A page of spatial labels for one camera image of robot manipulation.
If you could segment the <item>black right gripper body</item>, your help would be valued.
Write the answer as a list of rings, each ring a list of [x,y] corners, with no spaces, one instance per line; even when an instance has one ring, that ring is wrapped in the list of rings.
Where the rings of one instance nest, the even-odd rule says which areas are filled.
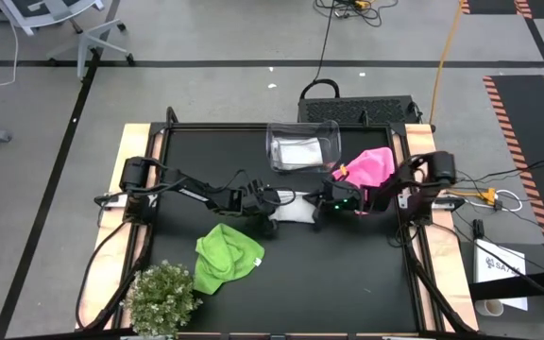
[[[363,191],[348,181],[338,181],[343,189],[325,190],[320,194],[320,209],[325,212],[361,212],[364,207]]]

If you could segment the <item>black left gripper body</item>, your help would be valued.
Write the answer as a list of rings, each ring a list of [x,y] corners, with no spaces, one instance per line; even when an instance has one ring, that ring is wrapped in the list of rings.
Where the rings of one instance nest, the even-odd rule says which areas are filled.
[[[278,207],[278,193],[271,187],[264,190],[248,190],[247,185],[242,188],[241,215],[242,216],[269,216]]]

